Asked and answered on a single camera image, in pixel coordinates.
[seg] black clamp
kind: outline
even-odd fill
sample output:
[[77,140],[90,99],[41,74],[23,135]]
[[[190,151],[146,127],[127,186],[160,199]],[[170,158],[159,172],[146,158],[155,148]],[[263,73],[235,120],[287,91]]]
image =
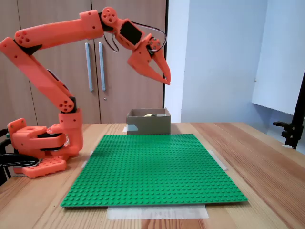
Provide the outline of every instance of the black clamp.
[[273,125],[281,126],[284,128],[282,137],[286,138],[285,145],[290,145],[293,149],[296,149],[297,143],[301,139],[304,126],[293,125],[284,122],[274,122]]

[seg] white panel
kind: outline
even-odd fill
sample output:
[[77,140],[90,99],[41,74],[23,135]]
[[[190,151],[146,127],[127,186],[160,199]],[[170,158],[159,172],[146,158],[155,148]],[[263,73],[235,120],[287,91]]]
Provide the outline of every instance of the white panel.
[[166,61],[171,69],[171,85],[165,86],[164,104],[171,122],[181,121],[187,28],[190,0],[169,0]]
[[293,114],[305,69],[305,0],[269,0],[252,102]]

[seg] black mount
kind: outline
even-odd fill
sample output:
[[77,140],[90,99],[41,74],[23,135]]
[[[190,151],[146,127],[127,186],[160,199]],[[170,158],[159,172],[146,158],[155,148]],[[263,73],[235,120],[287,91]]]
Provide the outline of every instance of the black mount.
[[295,106],[295,113],[290,124],[284,122],[274,122],[273,125],[284,128],[282,137],[286,138],[285,145],[296,149],[298,141],[301,139],[303,133],[303,121],[305,117],[305,72],[300,88],[300,94]]

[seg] wire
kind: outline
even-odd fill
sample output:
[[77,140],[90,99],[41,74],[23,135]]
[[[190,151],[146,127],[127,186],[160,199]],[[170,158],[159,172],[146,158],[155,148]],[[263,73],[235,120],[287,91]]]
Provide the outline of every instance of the wire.
[[113,39],[115,33],[116,33],[116,32],[114,32],[114,33],[112,34],[112,42],[113,42],[113,44],[115,45],[116,50],[115,50],[115,49],[109,44],[109,42],[107,41],[106,34],[104,34],[104,38],[105,38],[105,41],[106,41],[106,43],[108,44],[108,46],[109,46],[115,53],[117,53],[117,52],[119,51],[119,47],[116,45],[116,43],[114,42],[114,39]]
[[[163,32],[162,30],[160,30],[160,29],[158,29],[158,28],[156,28],[156,27],[152,27],[152,26],[149,26],[149,25],[140,24],[140,23],[137,23],[137,22],[134,22],[134,21],[132,21],[132,23],[134,23],[134,24],[136,24],[136,25],[139,25],[139,26],[141,26],[141,27],[145,27],[145,28],[148,28],[148,29],[155,30],[155,31],[158,31],[158,32],[163,33],[165,39],[164,39],[164,42],[163,42],[162,46],[161,46],[159,49],[150,50],[150,52],[158,52],[160,49],[162,49],[162,48],[164,47],[164,45],[165,45],[166,42],[167,42],[167,36],[166,36],[165,32]],[[105,39],[106,43],[108,44],[108,46],[109,46],[115,53],[117,53],[117,52],[119,52],[119,47],[118,47],[118,46],[116,45],[116,43],[114,42],[114,36],[115,36],[115,34],[116,34],[116,32],[114,32],[114,33],[112,34],[112,42],[113,42],[113,44],[115,45],[116,49],[114,49],[114,48],[109,44],[109,42],[108,42],[108,40],[107,40],[107,38],[106,38],[106,35],[104,35],[104,39]]]

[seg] white tape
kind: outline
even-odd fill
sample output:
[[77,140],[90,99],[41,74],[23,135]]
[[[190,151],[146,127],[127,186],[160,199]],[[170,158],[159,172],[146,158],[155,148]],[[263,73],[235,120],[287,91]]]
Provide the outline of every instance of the white tape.
[[219,164],[219,166],[224,170],[228,170],[228,168],[221,162],[218,156],[213,152],[213,150],[208,150],[209,154],[214,158],[214,160]]
[[127,131],[137,131],[138,128],[135,124],[127,124]]
[[108,219],[207,219],[204,204],[154,207],[108,207]]
[[84,161],[84,163],[81,165],[81,168],[84,168],[88,161]]
[[290,145],[283,145],[285,148],[292,148]]

